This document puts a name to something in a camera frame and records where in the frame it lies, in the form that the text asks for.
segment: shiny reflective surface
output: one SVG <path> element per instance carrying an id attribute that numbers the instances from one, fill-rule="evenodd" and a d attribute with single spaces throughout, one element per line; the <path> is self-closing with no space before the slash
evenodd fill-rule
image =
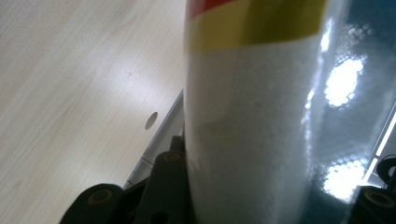
<path id="1" fill-rule="evenodd" d="M 301 223 L 340 223 L 358 185 L 383 187 L 375 166 L 396 152 L 396 3 L 354 1 L 339 27 L 315 173 Z"/>

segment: cylindrical object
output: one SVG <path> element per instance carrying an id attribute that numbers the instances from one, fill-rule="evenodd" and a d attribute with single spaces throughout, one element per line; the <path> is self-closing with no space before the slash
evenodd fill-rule
<path id="1" fill-rule="evenodd" d="M 342 5 L 190 0 L 185 127 L 198 223 L 298 221 Z"/>

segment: light wood surface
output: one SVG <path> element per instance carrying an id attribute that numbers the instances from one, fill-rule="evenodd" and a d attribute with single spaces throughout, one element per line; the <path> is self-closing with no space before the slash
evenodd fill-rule
<path id="1" fill-rule="evenodd" d="M 84 189 L 123 186 L 184 85 L 184 10 L 0 1 L 0 223 L 58 223 Z"/>

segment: yellow stripe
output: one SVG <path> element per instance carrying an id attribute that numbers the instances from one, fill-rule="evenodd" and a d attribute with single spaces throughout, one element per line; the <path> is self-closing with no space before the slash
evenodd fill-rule
<path id="1" fill-rule="evenodd" d="M 326 0 L 238 0 L 187 24 L 189 52 L 274 43 L 317 34 Z"/>

